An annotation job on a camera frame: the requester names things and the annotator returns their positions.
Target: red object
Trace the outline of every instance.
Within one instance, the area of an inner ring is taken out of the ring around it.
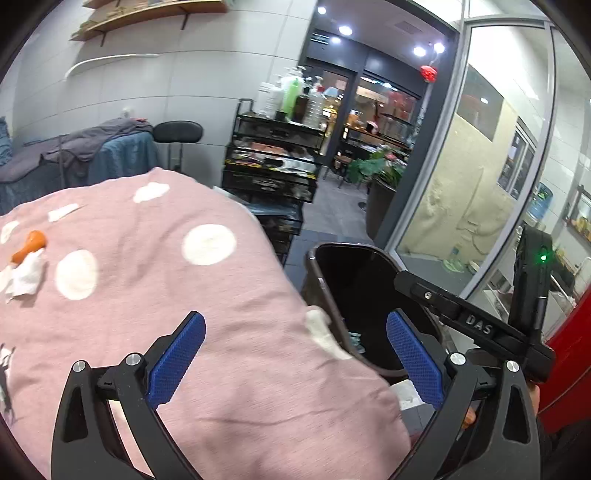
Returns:
[[[426,82],[433,83],[437,80],[437,70],[429,65],[423,65],[421,67],[421,75]]]
[[[556,352],[556,364],[540,386],[540,419],[554,433],[591,418],[591,288],[547,343]]]

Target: chair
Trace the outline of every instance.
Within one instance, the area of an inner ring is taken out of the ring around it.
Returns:
[[[185,143],[198,143],[203,137],[203,127],[195,122],[189,122],[187,120],[175,120],[171,122],[164,122],[154,127],[152,132],[154,141],[156,143],[167,143],[168,144],[168,161],[167,168],[174,170],[179,173],[183,171],[183,144]],[[170,150],[173,143],[179,143],[180,158],[178,159],[178,165],[173,168],[170,167]]]

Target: green plant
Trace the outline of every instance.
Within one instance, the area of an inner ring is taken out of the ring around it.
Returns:
[[[381,171],[375,175],[377,178],[382,180],[386,185],[391,186],[393,189],[398,187],[402,175],[404,174],[404,168],[399,165],[386,165]]]
[[[351,183],[359,183],[363,179],[367,179],[383,170],[386,166],[385,156],[389,152],[389,149],[384,148],[372,153],[367,160],[361,160],[359,158],[353,160],[347,169],[348,180]]]

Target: white bottle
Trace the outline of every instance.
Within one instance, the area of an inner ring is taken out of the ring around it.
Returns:
[[[281,75],[275,75],[278,77],[275,81],[275,85],[271,88],[271,93],[269,94],[269,98],[267,100],[267,106],[265,108],[265,115],[267,118],[274,119],[277,110],[281,108],[281,104],[283,103],[283,96],[285,92],[281,88]]]
[[[261,83],[256,95],[255,105],[252,109],[258,115],[267,116],[267,105],[269,103],[269,98],[271,97],[272,89],[272,84],[266,82]]]
[[[322,86],[322,77],[316,77],[316,84],[310,91],[308,112],[304,117],[304,125],[310,128],[320,128],[320,121],[322,120],[322,112],[326,97],[322,92],[318,91],[319,86]]]

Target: plant pot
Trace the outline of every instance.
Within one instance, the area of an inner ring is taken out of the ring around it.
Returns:
[[[384,221],[390,203],[392,203],[394,194],[396,194],[395,189],[381,179],[374,177],[365,209],[365,231],[371,240],[378,236],[379,228]]]

